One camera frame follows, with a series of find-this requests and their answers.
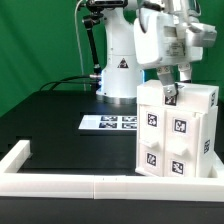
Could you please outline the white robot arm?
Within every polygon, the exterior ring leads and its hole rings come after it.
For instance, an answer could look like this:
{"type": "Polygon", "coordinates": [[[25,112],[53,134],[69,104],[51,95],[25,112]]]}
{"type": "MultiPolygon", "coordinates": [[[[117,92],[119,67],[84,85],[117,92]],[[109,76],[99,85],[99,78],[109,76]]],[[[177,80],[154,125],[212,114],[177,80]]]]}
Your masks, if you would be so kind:
{"type": "Polygon", "coordinates": [[[199,25],[197,0],[87,0],[92,26],[106,29],[107,63],[101,75],[100,100],[132,103],[144,71],[155,68],[166,97],[178,95],[171,68],[202,58],[202,48],[186,36],[199,25]]]}

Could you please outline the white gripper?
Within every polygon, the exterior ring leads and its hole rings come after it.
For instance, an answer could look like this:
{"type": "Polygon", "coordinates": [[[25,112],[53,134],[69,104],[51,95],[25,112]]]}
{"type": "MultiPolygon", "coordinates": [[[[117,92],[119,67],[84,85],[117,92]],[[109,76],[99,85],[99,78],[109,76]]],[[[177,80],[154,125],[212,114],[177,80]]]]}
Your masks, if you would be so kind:
{"type": "Polygon", "coordinates": [[[192,68],[184,62],[199,61],[203,55],[202,47],[189,46],[178,38],[172,15],[157,11],[143,11],[134,21],[134,43],[137,62],[143,69],[157,68],[166,97],[178,94],[168,65],[179,64],[180,81],[190,83],[192,68]]]}

